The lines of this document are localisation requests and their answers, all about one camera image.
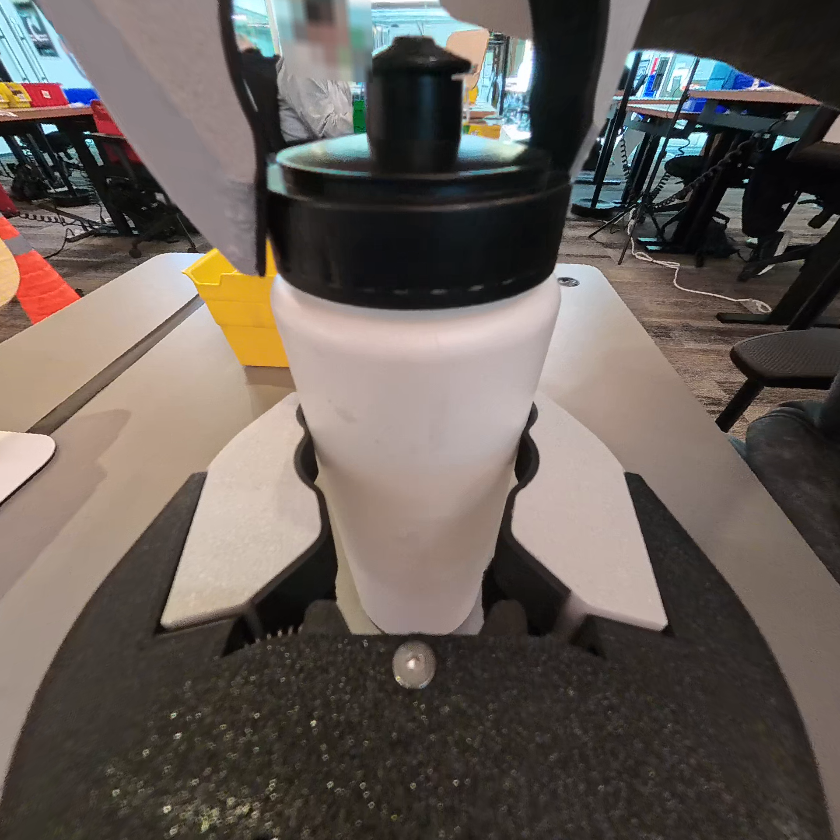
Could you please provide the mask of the white plastic bottle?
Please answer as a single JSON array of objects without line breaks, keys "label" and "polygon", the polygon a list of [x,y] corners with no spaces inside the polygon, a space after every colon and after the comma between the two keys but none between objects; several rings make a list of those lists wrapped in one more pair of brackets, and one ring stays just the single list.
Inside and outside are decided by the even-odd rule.
[{"label": "white plastic bottle", "polygon": [[473,610],[560,301],[552,276],[506,300],[408,311],[274,279],[333,534],[385,633],[451,634]]}]

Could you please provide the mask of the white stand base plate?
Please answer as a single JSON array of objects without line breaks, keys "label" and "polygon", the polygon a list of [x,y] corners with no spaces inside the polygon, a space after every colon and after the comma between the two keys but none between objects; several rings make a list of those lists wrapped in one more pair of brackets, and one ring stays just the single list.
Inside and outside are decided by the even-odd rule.
[{"label": "white stand base plate", "polygon": [[28,483],[56,454],[44,434],[1,432],[1,504]]}]

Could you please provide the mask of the black bottle lid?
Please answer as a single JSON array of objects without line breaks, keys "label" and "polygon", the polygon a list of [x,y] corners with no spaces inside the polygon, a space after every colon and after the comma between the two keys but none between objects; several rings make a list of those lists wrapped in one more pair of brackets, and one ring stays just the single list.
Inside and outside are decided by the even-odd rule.
[{"label": "black bottle lid", "polygon": [[373,57],[366,134],[304,143],[268,165],[282,278],[343,305],[467,308],[553,271],[571,191],[540,149],[463,134],[466,59],[400,37]]}]

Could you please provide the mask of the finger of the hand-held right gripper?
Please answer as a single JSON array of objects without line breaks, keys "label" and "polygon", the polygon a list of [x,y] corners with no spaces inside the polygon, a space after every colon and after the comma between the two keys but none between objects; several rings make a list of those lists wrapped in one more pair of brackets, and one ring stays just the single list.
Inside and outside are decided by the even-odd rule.
[{"label": "finger of the hand-held right gripper", "polygon": [[648,1],[442,1],[448,14],[532,43],[531,146],[572,181],[611,107]]},{"label": "finger of the hand-held right gripper", "polygon": [[232,2],[44,1],[39,9],[175,205],[237,270],[264,275],[269,151]]}]

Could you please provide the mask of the person's grey trousers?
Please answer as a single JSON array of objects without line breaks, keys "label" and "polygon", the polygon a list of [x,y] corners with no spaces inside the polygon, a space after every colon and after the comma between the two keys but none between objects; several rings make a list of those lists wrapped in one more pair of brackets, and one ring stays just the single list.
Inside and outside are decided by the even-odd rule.
[{"label": "person's grey trousers", "polygon": [[786,402],[754,420],[745,459],[776,504],[787,511],[839,502],[839,377],[820,402]]}]

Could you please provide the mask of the yellow plastic bin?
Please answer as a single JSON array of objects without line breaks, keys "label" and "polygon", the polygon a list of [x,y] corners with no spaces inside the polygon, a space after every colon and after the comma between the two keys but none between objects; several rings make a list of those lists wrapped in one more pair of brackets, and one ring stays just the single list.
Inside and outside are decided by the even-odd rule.
[{"label": "yellow plastic bin", "polygon": [[270,305],[277,275],[270,250],[266,259],[267,276],[247,276],[214,248],[183,274],[196,287],[241,365],[286,369],[289,362]]}]

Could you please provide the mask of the orange traffic cone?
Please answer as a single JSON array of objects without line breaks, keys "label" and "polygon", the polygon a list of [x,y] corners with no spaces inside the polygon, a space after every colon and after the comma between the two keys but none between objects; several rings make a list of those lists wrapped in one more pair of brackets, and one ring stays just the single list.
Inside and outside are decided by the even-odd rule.
[{"label": "orange traffic cone", "polygon": [[81,298],[4,215],[1,238],[19,267],[20,283],[14,300],[31,323],[41,322]]}]

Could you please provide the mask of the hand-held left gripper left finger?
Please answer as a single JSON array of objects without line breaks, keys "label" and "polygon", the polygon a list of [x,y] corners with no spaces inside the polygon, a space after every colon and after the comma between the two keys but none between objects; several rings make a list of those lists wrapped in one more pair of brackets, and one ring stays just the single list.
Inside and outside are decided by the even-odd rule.
[{"label": "hand-held left gripper left finger", "polygon": [[335,599],[337,553],[297,393],[240,432],[209,466],[161,615],[166,631],[242,620],[298,627]]}]

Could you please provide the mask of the black office chair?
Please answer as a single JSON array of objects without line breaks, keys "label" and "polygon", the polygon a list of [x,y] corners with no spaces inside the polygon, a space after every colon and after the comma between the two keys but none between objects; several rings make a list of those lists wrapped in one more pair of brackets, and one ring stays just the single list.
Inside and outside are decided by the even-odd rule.
[{"label": "black office chair", "polygon": [[839,372],[839,331],[785,330],[734,344],[729,358],[744,383],[716,419],[729,432],[765,389],[827,391]]}]

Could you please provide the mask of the long brown desk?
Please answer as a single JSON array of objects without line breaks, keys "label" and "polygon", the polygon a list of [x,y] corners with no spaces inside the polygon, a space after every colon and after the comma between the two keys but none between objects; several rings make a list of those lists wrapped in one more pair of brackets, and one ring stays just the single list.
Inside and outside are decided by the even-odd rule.
[{"label": "long brown desk", "polygon": [[[626,184],[628,233],[651,255],[709,254],[710,228],[725,225],[719,214],[725,193],[746,182],[753,158],[777,139],[801,140],[834,117],[815,99],[775,87],[741,90],[690,89],[668,107],[645,101],[630,108],[635,128],[646,133],[641,164]],[[697,169],[665,195],[665,157],[673,140],[706,140]]]}]

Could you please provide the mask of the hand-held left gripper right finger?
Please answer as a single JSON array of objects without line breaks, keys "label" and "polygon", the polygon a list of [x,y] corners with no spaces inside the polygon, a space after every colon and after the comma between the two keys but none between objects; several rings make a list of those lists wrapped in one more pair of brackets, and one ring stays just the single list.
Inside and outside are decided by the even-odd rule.
[{"label": "hand-held left gripper right finger", "polygon": [[590,617],[648,631],[668,618],[627,474],[593,432],[535,395],[496,547],[496,593],[532,635],[572,637]]}]

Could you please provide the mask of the red office chair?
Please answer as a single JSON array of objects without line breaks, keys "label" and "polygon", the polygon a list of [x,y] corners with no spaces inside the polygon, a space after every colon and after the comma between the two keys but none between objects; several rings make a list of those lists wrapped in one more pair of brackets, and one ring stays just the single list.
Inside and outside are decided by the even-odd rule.
[{"label": "red office chair", "polygon": [[96,126],[94,140],[101,142],[108,161],[117,163],[126,160],[132,164],[141,164],[141,158],[123,135],[104,103],[100,99],[93,99],[90,109]]}]

